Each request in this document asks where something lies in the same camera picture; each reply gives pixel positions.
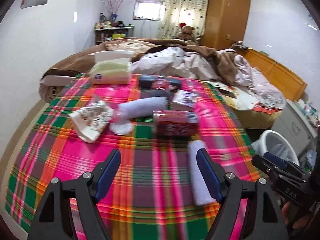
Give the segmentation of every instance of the blue gripper pad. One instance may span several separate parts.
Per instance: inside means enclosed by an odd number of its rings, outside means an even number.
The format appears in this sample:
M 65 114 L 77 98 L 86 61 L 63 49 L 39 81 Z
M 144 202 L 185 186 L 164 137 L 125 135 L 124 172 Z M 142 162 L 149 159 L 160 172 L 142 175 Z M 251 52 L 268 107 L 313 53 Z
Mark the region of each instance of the blue gripper pad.
M 108 190 L 112 184 L 112 181 L 118 171 L 120 163 L 121 163 L 121 154 L 120 154 L 120 151 L 117 150 L 109 160 L 103 173 L 98 179 L 97 192 L 94 196 L 97 203 L 107 195 Z
M 201 149 L 197 151 L 196 159 L 199 170 L 202 174 L 205 184 L 207 185 L 211 197 L 215 198 L 217 202 L 221 203 L 223 196 L 221 194 L 220 181 Z
M 272 153 L 266 152 L 263 155 L 263 157 L 266 158 L 268 161 L 277 165 L 281 170 L 284 170 L 285 168 L 287 168 L 287 163 L 283 159 L 273 155 Z

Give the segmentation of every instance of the white tissue box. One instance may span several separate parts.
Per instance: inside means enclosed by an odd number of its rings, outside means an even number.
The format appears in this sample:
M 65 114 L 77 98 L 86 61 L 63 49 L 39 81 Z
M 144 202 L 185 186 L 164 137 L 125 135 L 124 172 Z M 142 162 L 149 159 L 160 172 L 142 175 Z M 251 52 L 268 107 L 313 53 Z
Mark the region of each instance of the white tissue box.
M 196 101 L 196 94 L 185 90 L 178 90 L 172 100 L 171 110 L 192 112 Z
M 134 52 L 126 50 L 92 53 L 95 65 L 90 70 L 92 84 L 129 84 L 130 60 Z

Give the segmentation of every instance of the blue object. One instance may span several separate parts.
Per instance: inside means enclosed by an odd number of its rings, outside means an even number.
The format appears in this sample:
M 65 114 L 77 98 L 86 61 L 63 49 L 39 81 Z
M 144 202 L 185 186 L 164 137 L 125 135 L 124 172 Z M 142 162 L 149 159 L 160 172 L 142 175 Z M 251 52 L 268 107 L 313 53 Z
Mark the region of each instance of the blue object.
M 202 174 L 205 184 L 207 185 L 211 197 L 215 198 L 217 202 L 221 203 L 223 197 L 221 194 L 220 181 L 201 149 L 197 151 L 196 159 L 199 170 Z
M 308 150 L 307 151 L 307 161 L 310 165 L 310 168 L 313 170 L 316 165 L 316 159 L 317 159 L 317 152 L 313 150 Z
M 283 159 L 273 155 L 272 153 L 266 152 L 263 157 L 277 165 L 281 170 L 284 170 L 287 167 L 287 163 Z
M 114 22 L 116 21 L 116 18 L 117 18 L 117 17 L 118 17 L 118 15 L 115 14 L 115 13 L 113 13 L 113 14 L 111 14 L 111 16 L 110 16 L 109 21 L 112 22 L 112 23 L 114 23 Z
M 97 203 L 100 202 L 101 199 L 105 198 L 108 193 L 108 190 L 112 184 L 112 181 L 118 171 L 118 168 L 121 163 L 121 154 L 120 151 L 116 151 L 108 165 L 105 167 L 102 175 L 98 179 L 97 182 L 97 192 L 94 195 Z

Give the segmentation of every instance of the bed frame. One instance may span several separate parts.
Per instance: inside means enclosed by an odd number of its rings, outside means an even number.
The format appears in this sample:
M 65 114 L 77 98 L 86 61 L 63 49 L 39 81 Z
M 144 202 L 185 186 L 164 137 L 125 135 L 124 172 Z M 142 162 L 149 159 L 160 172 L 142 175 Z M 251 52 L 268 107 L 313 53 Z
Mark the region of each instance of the bed frame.
M 287 99 L 298 101 L 303 96 L 307 83 L 294 72 L 254 49 L 249 49 L 246 52 L 237 50 L 237 52 L 243 55 L 252 67 L 258 68 Z

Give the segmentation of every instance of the teddy bear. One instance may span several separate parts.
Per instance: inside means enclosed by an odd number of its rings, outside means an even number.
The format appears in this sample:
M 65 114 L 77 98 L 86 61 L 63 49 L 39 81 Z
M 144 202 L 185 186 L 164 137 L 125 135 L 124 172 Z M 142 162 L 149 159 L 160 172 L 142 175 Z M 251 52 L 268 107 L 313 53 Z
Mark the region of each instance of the teddy bear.
M 185 23 L 180 24 L 181 33 L 178 34 L 177 38 L 185 41 L 195 41 L 195 36 L 193 35 L 194 27 L 186 25 Z

